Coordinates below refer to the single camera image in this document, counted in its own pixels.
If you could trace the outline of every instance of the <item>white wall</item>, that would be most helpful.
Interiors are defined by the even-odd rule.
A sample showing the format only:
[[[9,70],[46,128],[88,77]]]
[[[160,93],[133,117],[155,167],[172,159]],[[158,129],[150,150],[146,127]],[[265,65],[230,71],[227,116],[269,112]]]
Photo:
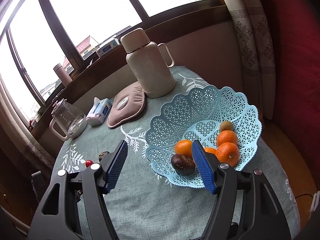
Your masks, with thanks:
[[[187,66],[218,88],[229,86],[237,92],[243,91],[241,57],[232,21],[187,34],[170,41],[168,47],[176,65]],[[87,114],[93,105],[94,97],[112,98],[135,81],[131,69],[125,65],[89,90],[74,106]],[[52,137],[55,136],[47,130],[39,142],[56,156],[62,142]]]

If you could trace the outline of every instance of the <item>table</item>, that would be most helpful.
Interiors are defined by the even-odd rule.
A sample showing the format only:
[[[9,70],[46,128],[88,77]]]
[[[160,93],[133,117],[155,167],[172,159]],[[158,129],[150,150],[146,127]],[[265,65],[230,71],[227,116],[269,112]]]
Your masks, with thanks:
[[[177,85],[161,98],[147,99],[144,111],[121,126],[110,129],[106,123],[86,127],[76,139],[63,144],[53,168],[53,176],[61,168],[69,173],[85,169],[85,160],[98,162],[98,155],[114,151],[121,139],[128,142],[129,151],[118,183],[104,199],[109,215],[122,239],[192,239],[201,236],[211,213],[215,195],[206,189],[173,186],[156,175],[145,157],[145,133],[150,119],[159,115],[160,108],[179,93],[186,94],[193,87],[207,84],[184,66],[170,69]],[[274,153],[260,138],[254,158],[245,166],[251,172],[260,167],[275,191],[286,215],[294,238],[300,231],[300,218],[288,178]],[[237,194],[233,221],[239,222],[242,193]],[[78,203],[83,235],[91,238],[83,201]]]

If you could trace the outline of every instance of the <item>wooden floor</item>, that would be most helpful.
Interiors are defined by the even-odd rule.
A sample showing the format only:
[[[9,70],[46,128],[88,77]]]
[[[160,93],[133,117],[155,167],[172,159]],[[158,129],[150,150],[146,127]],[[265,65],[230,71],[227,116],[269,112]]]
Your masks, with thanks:
[[[264,120],[262,139],[275,153],[284,171],[299,208],[301,229],[308,222],[313,194],[317,191],[311,173],[298,149],[272,121]]]

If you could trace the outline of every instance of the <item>blue gripper pad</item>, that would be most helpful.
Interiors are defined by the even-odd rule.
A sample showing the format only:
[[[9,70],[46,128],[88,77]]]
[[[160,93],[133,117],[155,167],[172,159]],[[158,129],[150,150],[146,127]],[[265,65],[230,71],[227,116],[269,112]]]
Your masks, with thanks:
[[[204,149],[202,148],[200,142],[193,141],[192,157],[197,165],[204,187],[209,190],[210,194],[213,194],[216,190],[216,185],[214,183],[214,173],[210,168],[207,159],[204,157],[202,151],[204,151]]]
[[[107,171],[107,184],[106,189],[107,192],[110,193],[110,190],[116,187],[118,178],[120,176],[122,167],[128,155],[128,144],[124,142],[118,152],[116,153],[116,157],[114,158],[110,168]]]

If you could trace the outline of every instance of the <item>light blue plastic basket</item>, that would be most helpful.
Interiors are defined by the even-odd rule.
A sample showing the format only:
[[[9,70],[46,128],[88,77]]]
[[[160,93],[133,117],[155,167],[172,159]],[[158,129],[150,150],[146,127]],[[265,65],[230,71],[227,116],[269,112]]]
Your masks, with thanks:
[[[203,147],[216,149],[219,126],[225,120],[233,123],[238,136],[240,160],[234,168],[241,171],[257,151],[261,133],[257,108],[248,104],[243,93],[230,87],[218,90],[212,85],[193,88],[187,95],[175,95],[171,102],[162,105],[161,114],[151,119],[146,133],[146,156],[152,169],[173,185],[203,188],[197,169],[190,176],[176,173],[171,165],[174,146],[182,139],[198,139]]]

